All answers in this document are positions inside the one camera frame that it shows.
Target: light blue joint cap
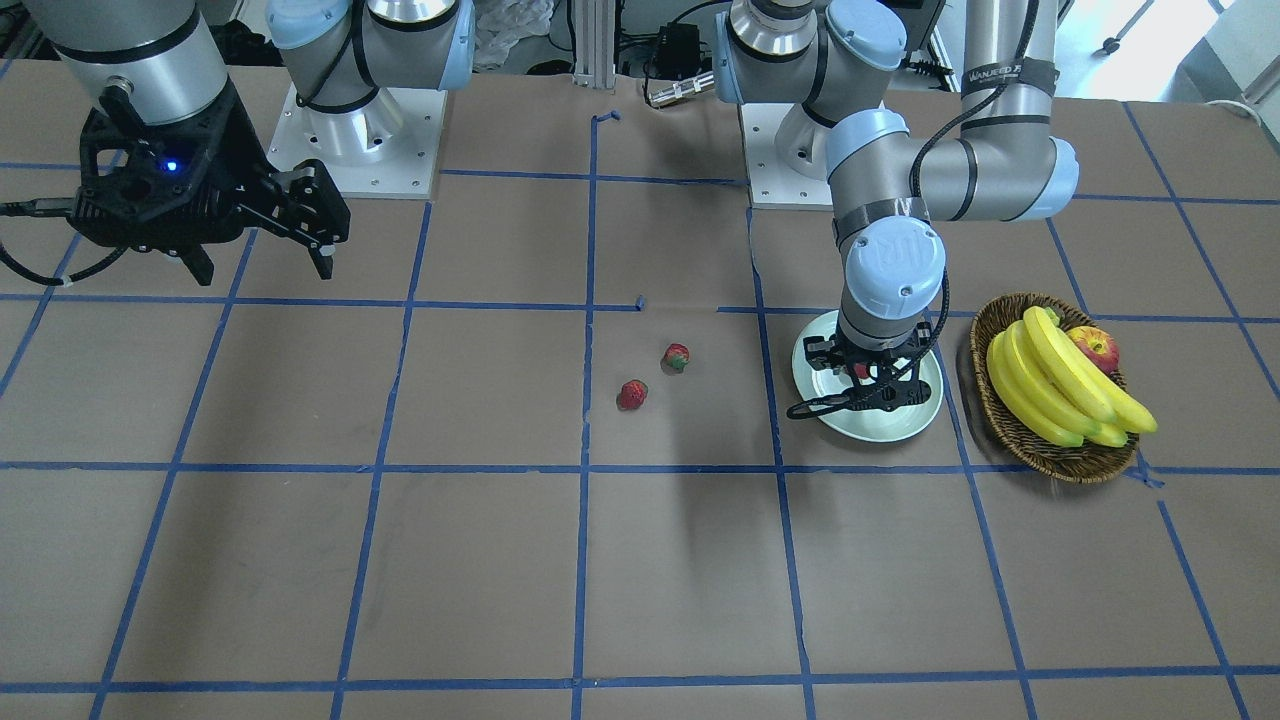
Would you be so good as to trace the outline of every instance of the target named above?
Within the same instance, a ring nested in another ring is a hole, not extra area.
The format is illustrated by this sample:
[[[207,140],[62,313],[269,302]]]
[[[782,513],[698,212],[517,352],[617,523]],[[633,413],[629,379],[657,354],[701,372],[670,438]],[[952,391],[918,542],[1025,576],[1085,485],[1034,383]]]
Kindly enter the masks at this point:
[[[884,108],[860,110],[840,120],[827,136],[827,179],[846,158],[895,132],[908,132],[906,120]]]
[[[1032,202],[1025,213],[1014,218],[1018,220],[1043,220],[1059,214],[1075,195],[1075,186],[1080,182],[1080,163],[1075,159],[1075,149],[1071,143],[1051,137],[1053,147],[1057,150],[1057,159],[1053,160],[1053,172],[1048,176],[1048,182],[1041,196]]]
[[[827,26],[841,45],[873,68],[896,70],[906,56],[906,27],[876,0],[832,0]]]
[[[333,29],[351,10],[351,0],[271,0],[266,27],[280,50],[294,50]]]
[[[845,260],[845,283],[864,310],[884,320],[914,318],[942,287],[947,252],[928,223],[881,218],[858,233]]]
[[[471,82],[471,65],[476,56],[476,10],[471,0],[458,0],[458,19],[453,26],[453,42],[444,60],[440,90],[462,90]]]
[[[716,56],[712,70],[716,74],[716,97],[733,105],[742,104],[742,91],[737,87],[737,73],[733,70],[733,54],[730,51],[728,13],[716,15]]]

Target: wicker basket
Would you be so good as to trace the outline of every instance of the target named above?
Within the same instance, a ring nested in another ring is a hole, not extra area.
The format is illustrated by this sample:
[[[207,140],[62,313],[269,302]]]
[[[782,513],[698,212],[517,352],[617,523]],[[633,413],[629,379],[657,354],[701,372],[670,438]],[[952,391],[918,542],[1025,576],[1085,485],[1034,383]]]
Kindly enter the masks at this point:
[[[1069,483],[1101,483],[1115,478],[1133,464],[1138,454],[1138,436],[1129,433],[1124,447],[1105,447],[1085,441],[1083,447],[1057,447],[1030,432],[1012,413],[1005,407],[996,395],[987,375],[987,346],[997,333],[1023,316],[1032,305],[1044,305],[1057,310],[1062,318],[1061,328],[1069,331],[1078,325],[1097,327],[1096,323],[1078,307],[1074,307],[1050,295],[1016,292],[1002,295],[978,311],[969,329],[969,351],[973,355],[973,369],[978,393],[982,397],[983,414],[1000,442],[1019,460],[1051,478]],[[1111,373],[1111,379],[1121,388],[1124,375],[1119,370]]]

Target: yellow banana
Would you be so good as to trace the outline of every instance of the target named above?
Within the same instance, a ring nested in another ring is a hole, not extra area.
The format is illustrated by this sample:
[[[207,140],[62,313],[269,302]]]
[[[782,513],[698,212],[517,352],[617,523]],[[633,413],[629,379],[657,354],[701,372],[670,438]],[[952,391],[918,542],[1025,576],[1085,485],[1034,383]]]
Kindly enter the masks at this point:
[[[1041,316],[1044,316],[1042,309],[1033,307],[1032,310],[1041,310]],[[1062,331],[1057,331],[1056,334],[1050,334],[1050,337],[1052,338],[1052,342],[1056,346],[1062,347],[1062,355],[1066,357],[1066,361],[1070,363],[1071,366],[1075,369],[1076,374],[1091,382],[1093,387],[1096,387],[1100,392],[1102,392],[1103,397],[1107,401],[1107,405],[1110,405],[1112,411],[1115,413],[1115,421],[1121,428],[1124,428],[1130,433],[1153,433],[1158,429],[1156,418],[1151,414],[1151,411],[1147,410],[1147,407],[1143,406],[1143,404],[1134,400],[1132,395],[1120,389],[1120,386],[1111,382],[1111,378],[1108,378],[1106,373],[1103,373],[1097,368],[1097,365],[1091,363],[1089,359],[1085,357],[1083,352],[1080,352],[1079,347],[1075,347],[1075,343],[1073,343],[1071,340],[1066,337],[1066,333],[1064,333]],[[1093,416],[1105,423],[1112,421],[1105,418],[1098,418],[1097,415]]]
[[[1066,333],[1053,325],[1043,307],[1032,305],[1023,313],[1027,328],[1027,340],[1036,351],[1041,366],[1057,384],[1071,404],[1082,413],[1100,423],[1115,423],[1116,411],[1111,401],[1093,374],[1085,370],[1092,369],[1102,375],[1102,370],[1093,366],[1089,359],[1080,352],[1079,347],[1071,342]]]
[[[1085,439],[1107,447],[1124,447],[1129,443],[1129,436],[1124,433],[1120,425],[1111,423],[1100,423],[1100,425],[1098,432],[1084,436]]]
[[[1073,433],[1055,424],[1044,416],[1009,379],[1009,366],[1005,364],[1005,348],[1002,347],[1007,333],[1001,332],[987,346],[987,374],[991,384],[996,388],[996,395],[1004,401],[1009,411],[1014,414],[1028,429],[1046,441],[1059,447],[1080,447],[1084,445],[1084,436]]]
[[[1002,346],[1005,364],[1009,366],[1009,379],[1055,425],[1061,425],[1064,429],[1080,433],[1084,437],[1102,430],[1102,423],[1080,413],[1044,377],[1044,372],[1028,346],[1027,328],[1021,320],[1015,320],[1005,329]]]

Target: plastic bag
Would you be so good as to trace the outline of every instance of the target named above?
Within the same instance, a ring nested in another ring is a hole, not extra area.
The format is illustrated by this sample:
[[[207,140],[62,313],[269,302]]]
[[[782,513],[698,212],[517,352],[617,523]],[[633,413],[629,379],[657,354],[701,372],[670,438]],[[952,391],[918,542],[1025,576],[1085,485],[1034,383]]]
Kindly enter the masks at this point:
[[[552,28],[553,0],[475,0],[475,69],[492,70],[507,61],[517,42]]]

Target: white cable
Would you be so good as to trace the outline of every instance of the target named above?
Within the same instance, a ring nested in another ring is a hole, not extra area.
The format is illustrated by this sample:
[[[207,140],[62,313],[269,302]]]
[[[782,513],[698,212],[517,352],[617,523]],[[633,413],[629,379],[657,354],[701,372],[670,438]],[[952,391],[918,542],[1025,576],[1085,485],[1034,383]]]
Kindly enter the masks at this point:
[[[1235,100],[1210,100],[1208,102],[1206,102],[1206,105],[1220,105],[1222,108],[1231,108],[1234,110],[1239,110],[1240,113],[1234,113],[1234,114],[1243,113],[1243,115],[1253,118],[1253,122],[1258,123],[1258,127],[1262,127],[1262,117],[1258,115],[1257,110],[1254,110],[1251,105],[1245,102],[1238,102]]]

